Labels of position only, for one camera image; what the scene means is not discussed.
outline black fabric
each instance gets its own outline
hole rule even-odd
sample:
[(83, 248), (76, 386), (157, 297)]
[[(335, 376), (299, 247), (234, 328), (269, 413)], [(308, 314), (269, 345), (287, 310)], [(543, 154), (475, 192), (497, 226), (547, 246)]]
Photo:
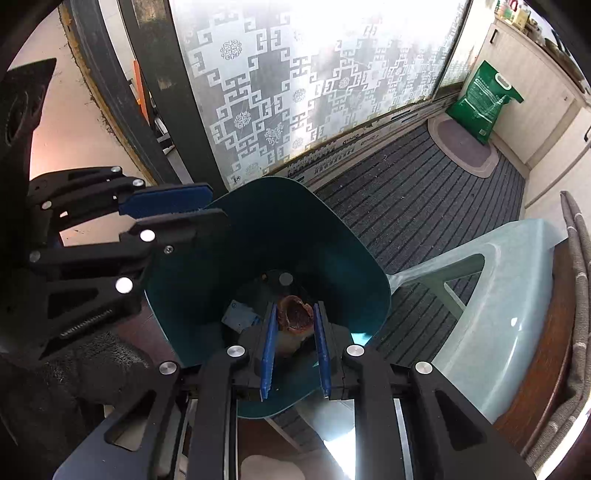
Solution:
[(112, 333), (31, 371), (0, 358), (0, 414), (18, 442), (12, 478), (51, 479), (98, 425), (102, 405), (143, 388), (150, 369), (146, 354)]

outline white cabinet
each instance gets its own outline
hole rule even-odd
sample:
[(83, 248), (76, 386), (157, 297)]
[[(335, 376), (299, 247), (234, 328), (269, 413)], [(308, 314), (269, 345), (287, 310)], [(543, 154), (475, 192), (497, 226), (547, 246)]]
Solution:
[(501, 20), (491, 25), (464, 89), (484, 60), (524, 98), (523, 103), (512, 100), (503, 107), (494, 131), (533, 168), (566, 131), (586, 99), (551, 57)]

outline silver screw head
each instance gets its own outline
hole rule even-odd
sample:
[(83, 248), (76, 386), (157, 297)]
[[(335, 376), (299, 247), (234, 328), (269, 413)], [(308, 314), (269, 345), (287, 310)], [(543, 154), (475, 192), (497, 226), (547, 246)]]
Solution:
[(156, 238), (156, 234), (154, 233), (153, 230), (142, 230), (139, 233), (139, 237), (144, 241), (144, 242), (151, 242), (152, 240), (154, 240)]
[(232, 345), (226, 352), (228, 352), (228, 355), (237, 358), (244, 355), (246, 350), (242, 345)]
[(29, 253), (29, 262), (31, 263), (38, 262), (40, 258), (41, 252), (39, 250), (33, 250), (31, 253)]
[(293, 281), (294, 277), (289, 272), (283, 272), (281, 275), (279, 275), (279, 283), (283, 287), (289, 287), (293, 283)]
[(350, 356), (361, 356), (365, 353), (365, 349), (361, 345), (349, 345), (347, 347), (347, 353)]
[(174, 362), (162, 362), (158, 367), (158, 370), (163, 375), (171, 375), (176, 372), (177, 364)]
[(433, 371), (433, 366), (429, 362), (419, 362), (414, 368), (423, 375), (428, 375)]
[(129, 293), (130, 291), (132, 291), (134, 289), (134, 283), (131, 281), (130, 278), (121, 277), (121, 278), (118, 278), (117, 281), (115, 282), (115, 289), (119, 293)]

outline white wall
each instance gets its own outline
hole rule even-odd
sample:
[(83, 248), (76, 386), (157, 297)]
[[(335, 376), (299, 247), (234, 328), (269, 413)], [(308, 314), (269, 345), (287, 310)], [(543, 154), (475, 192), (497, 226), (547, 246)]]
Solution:
[(587, 147), (584, 135), (590, 126), (591, 109), (582, 108), (562, 137), (531, 170), (525, 192), (526, 207), (577, 161)]
[(525, 218), (543, 218), (567, 238), (560, 206), (560, 192), (568, 190), (579, 204), (583, 218), (591, 227), (591, 150), (548, 193), (525, 210)]
[[(12, 67), (50, 57), (57, 58), (57, 65), (33, 135), (31, 178), (55, 170), (114, 165), (142, 177), (91, 98), (57, 10), (37, 27)], [(131, 223), (129, 217), (113, 214), (65, 231), (62, 237), (67, 245), (116, 241)]]

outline glass door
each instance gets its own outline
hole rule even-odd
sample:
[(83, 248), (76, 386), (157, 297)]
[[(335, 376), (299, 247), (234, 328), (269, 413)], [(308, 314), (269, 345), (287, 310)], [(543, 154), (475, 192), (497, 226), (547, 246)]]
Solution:
[(226, 186), (431, 97), (465, 0), (170, 0)]

